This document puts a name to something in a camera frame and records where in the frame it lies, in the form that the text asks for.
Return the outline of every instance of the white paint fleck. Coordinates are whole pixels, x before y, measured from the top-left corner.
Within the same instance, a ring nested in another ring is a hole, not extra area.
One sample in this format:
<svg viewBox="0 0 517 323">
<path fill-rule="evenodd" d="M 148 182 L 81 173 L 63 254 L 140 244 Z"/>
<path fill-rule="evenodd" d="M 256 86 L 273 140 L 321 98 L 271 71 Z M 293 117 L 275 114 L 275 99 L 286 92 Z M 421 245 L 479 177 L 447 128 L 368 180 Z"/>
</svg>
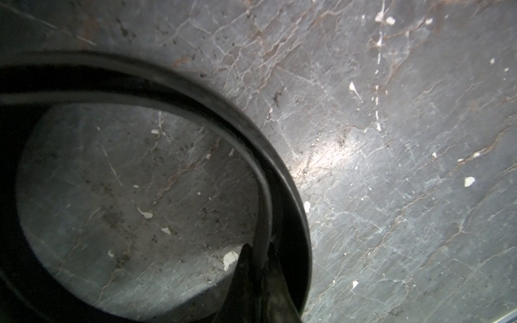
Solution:
<svg viewBox="0 0 517 323">
<path fill-rule="evenodd" d="M 392 16 L 389 16 L 388 18 L 386 18 L 386 23 L 390 26 L 395 25 L 395 18 L 393 18 Z"/>
<path fill-rule="evenodd" d="M 140 214 L 141 214 L 141 215 L 143 215 L 143 216 L 144 216 L 144 218 L 146 218 L 146 219 L 150 219 L 150 218 L 152 218 L 152 217 L 153 217 L 153 214 L 152 214 L 151 212 L 142 212 L 142 210 L 141 210 L 139 207 L 137 207 L 136 209 L 137 209 L 137 210 L 138 210 L 138 212 L 140 212 Z"/>
<path fill-rule="evenodd" d="M 361 99 L 361 96 L 359 95 L 359 93 L 357 92 L 356 88 L 355 88 L 355 85 L 354 85 L 354 82 L 350 82 L 350 85 L 348 86 L 348 89 L 350 91 L 352 91 L 353 93 L 355 93 L 355 95 L 357 95 L 357 98 L 359 98 L 359 101 L 361 101 L 362 103 L 362 99 Z"/>
<path fill-rule="evenodd" d="M 303 203 L 303 209 L 305 210 L 305 213 L 309 213 L 311 211 L 311 202 L 305 201 Z"/>
<path fill-rule="evenodd" d="M 476 179 L 474 177 L 465 177 L 465 187 L 472 185 Z"/>
<path fill-rule="evenodd" d="M 228 271 L 228 268 L 231 264 L 236 262 L 239 259 L 239 255 L 235 252 L 235 250 L 232 250 L 224 255 L 223 257 L 223 266 L 224 271 Z"/>
</svg>

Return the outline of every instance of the white debris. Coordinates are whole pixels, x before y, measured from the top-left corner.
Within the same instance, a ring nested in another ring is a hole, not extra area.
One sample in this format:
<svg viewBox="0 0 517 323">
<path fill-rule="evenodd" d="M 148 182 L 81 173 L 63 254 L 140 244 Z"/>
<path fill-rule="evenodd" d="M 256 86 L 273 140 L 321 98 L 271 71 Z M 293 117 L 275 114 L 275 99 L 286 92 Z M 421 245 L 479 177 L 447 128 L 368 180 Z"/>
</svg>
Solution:
<svg viewBox="0 0 517 323">
<path fill-rule="evenodd" d="M 162 230 L 163 232 L 165 232 L 168 235 L 171 235 L 171 230 L 168 227 L 161 228 L 160 230 Z"/>
<path fill-rule="evenodd" d="M 228 271 L 228 268 L 231 264 L 236 262 L 239 259 L 239 255 L 235 252 L 235 250 L 232 250 L 224 255 L 223 257 L 223 266 L 224 271 Z"/>
<path fill-rule="evenodd" d="M 138 212 L 140 212 L 141 215 L 144 216 L 144 218 L 146 219 L 150 219 L 153 217 L 153 214 L 151 212 L 142 212 L 142 210 L 140 208 L 136 208 L 138 210 Z"/>
<path fill-rule="evenodd" d="M 392 16 L 389 16 L 388 18 L 386 18 L 386 23 L 390 26 L 395 25 L 395 18 L 393 18 Z"/>
<path fill-rule="evenodd" d="M 381 10 L 375 15 L 375 21 L 381 22 L 384 19 L 384 10 Z"/>
<path fill-rule="evenodd" d="M 311 211 L 311 202 L 305 201 L 303 203 L 303 209 L 305 210 L 305 213 L 309 213 Z"/>
<path fill-rule="evenodd" d="M 472 185 L 476 179 L 474 177 L 465 177 L 465 187 Z"/>
<path fill-rule="evenodd" d="M 361 99 L 361 96 L 359 95 L 359 93 L 357 92 L 356 88 L 355 88 L 355 85 L 354 85 L 354 82 L 350 82 L 350 85 L 348 86 L 348 89 L 352 92 L 355 93 L 355 95 L 357 95 L 357 97 L 359 98 L 359 101 L 361 101 L 362 103 L 362 99 Z"/>
</svg>

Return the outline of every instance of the marble-like surface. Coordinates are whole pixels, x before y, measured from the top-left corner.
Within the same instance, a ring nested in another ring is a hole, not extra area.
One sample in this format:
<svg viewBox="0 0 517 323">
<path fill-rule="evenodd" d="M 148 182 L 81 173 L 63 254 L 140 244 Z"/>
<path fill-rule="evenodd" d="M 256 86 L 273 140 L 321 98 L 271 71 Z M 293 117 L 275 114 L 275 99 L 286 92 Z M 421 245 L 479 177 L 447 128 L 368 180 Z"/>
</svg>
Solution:
<svg viewBox="0 0 517 323">
<path fill-rule="evenodd" d="M 516 14 L 512 0 L 1 0 L 0 56 L 122 53 L 242 108 L 311 204 L 305 322 L 491 322 L 517 307 Z M 224 285 L 222 257 L 250 239 L 249 171 L 195 125 L 115 108 L 40 123 L 20 168 L 27 236 L 106 311 L 208 313 L 224 288 L 179 305 Z"/>
</svg>

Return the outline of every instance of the rubber gasket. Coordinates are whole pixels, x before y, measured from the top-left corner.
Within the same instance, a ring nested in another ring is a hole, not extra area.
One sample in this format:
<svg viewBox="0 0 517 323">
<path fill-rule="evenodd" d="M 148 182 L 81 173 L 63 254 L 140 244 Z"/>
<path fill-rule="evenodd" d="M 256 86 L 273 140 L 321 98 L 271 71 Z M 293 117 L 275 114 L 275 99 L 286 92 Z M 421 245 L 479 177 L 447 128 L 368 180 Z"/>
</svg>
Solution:
<svg viewBox="0 0 517 323">
<path fill-rule="evenodd" d="M 31 309 L 54 322 L 133 322 L 88 305 L 59 285 L 20 227 L 18 160 L 34 124 L 62 103 L 151 107 L 206 126 L 232 144 L 260 188 L 255 282 L 273 242 L 293 303 L 302 311 L 312 272 L 309 228 L 292 177 L 271 143 L 244 113 L 206 87 L 140 60 L 93 52 L 40 52 L 0 63 L 0 277 Z"/>
</svg>

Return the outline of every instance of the rust stain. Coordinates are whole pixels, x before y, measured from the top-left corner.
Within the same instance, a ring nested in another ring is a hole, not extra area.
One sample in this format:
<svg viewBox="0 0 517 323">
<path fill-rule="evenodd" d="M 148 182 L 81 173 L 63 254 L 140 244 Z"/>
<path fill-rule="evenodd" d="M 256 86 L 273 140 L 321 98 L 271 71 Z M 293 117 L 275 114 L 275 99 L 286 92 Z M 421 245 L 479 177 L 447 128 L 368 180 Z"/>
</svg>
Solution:
<svg viewBox="0 0 517 323">
<path fill-rule="evenodd" d="M 172 63 L 172 67 L 178 67 L 178 65 L 188 63 L 189 60 L 190 60 L 189 56 L 175 60 L 174 63 Z"/>
<path fill-rule="evenodd" d="M 97 32 L 99 32 L 99 22 L 93 18 L 93 17 L 86 17 L 86 19 L 83 21 L 81 28 L 79 29 L 79 36 L 87 39 L 92 40 L 97 35 Z M 80 40 L 79 43 L 79 49 L 84 50 L 88 48 L 88 43 L 85 41 Z"/>
</svg>

